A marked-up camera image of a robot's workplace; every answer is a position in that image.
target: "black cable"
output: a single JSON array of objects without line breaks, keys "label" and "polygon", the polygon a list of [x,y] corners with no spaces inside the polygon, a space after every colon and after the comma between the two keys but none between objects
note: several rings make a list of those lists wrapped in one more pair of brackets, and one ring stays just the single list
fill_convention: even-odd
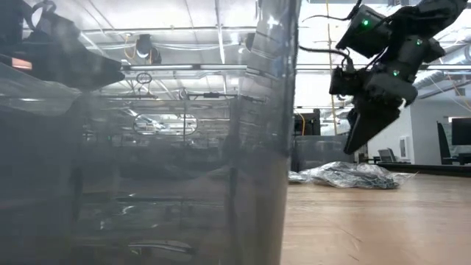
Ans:
[{"label": "black cable", "polygon": [[[350,56],[350,50],[348,48],[345,48],[345,51],[347,52],[347,55]],[[344,59],[341,60],[340,65],[341,65],[342,68],[344,67],[344,64],[345,64],[346,60],[347,60],[346,57],[344,57]]]},{"label": "black cable", "polygon": [[352,19],[353,16],[357,13],[358,8],[360,8],[361,1],[362,1],[362,0],[357,0],[355,6],[352,8],[352,10],[351,10],[350,13],[348,14],[348,16],[346,16],[345,18],[337,18],[337,17],[333,17],[333,16],[329,16],[329,15],[312,15],[312,16],[310,16],[310,17],[307,17],[307,18],[303,19],[303,20],[301,21],[301,23],[303,23],[304,21],[307,21],[308,19],[311,19],[311,18],[327,18],[327,19],[334,19],[334,20],[337,20],[337,21],[347,21],[347,20],[350,20],[350,19]]},{"label": "black cable", "polygon": [[347,61],[347,67],[353,66],[352,58],[344,52],[340,52],[340,51],[337,51],[337,50],[334,50],[334,49],[311,49],[311,48],[303,47],[301,45],[299,45],[299,47],[300,47],[301,50],[303,50],[305,52],[324,52],[324,53],[331,53],[331,54],[341,55]]},{"label": "black cable", "polygon": [[307,21],[308,19],[311,19],[311,18],[327,18],[327,19],[334,19],[337,21],[347,21],[349,19],[349,18],[337,18],[337,17],[333,17],[329,15],[312,15],[310,17],[304,18],[301,22]]},{"label": "black cable", "polygon": [[364,67],[364,69],[366,70],[366,69],[368,69],[368,67],[374,65],[374,64],[381,58],[381,56],[383,56],[383,54],[384,54],[384,52],[386,51],[386,49],[387,49],[387,48],[382,49],[381,52],[378,53],[378,54],[375,56],[375,58],[373,58],[373,60],[371,60],[371,61]]}]

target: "plastic wrap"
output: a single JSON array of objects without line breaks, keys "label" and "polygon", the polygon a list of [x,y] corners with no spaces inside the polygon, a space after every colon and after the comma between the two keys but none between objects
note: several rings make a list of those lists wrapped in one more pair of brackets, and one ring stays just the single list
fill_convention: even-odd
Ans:
[{"label": "plastic wrap", "polygon": [[399,188],[415,174],[390,172],[380,166],[361,163],[332,162],[298,173],[293,182],[315,183],[337,188]]},{"label": "plastic wrap", "polygon": [[306,183],[309,182],[307,175],[300,174],[298,172],[289,172],[288,179],[290,183]]}]

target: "plastic bin wall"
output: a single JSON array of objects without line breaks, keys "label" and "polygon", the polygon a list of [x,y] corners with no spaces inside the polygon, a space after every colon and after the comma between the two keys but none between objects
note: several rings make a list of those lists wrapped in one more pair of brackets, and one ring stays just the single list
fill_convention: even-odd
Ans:
[{"label": "plastic bin wall", "polygon": [[232,99],[109,99],[0,65],[0,264],[279,264],[300,1],[259,3]]}]

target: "clear plastic bin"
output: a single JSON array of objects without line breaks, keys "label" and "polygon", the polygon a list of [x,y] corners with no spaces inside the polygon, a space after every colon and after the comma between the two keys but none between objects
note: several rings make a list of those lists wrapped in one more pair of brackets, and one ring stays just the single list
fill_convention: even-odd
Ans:
[{"label": "clear plastic bin", "polygon": [[[300,1],[56,4],[125,80],[0,64],[0,264],[278,264]],[[132,57],[141,33],[161,63]]]}]

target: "wooden tabletop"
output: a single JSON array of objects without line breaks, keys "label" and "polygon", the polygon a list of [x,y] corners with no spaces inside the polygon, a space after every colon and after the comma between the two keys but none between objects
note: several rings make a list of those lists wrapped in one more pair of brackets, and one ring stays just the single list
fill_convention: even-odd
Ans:
[{"label": "wooden tabletop", "polygon": [[471,178],[397,190],[290,185],[282,265],[469,265]]}]

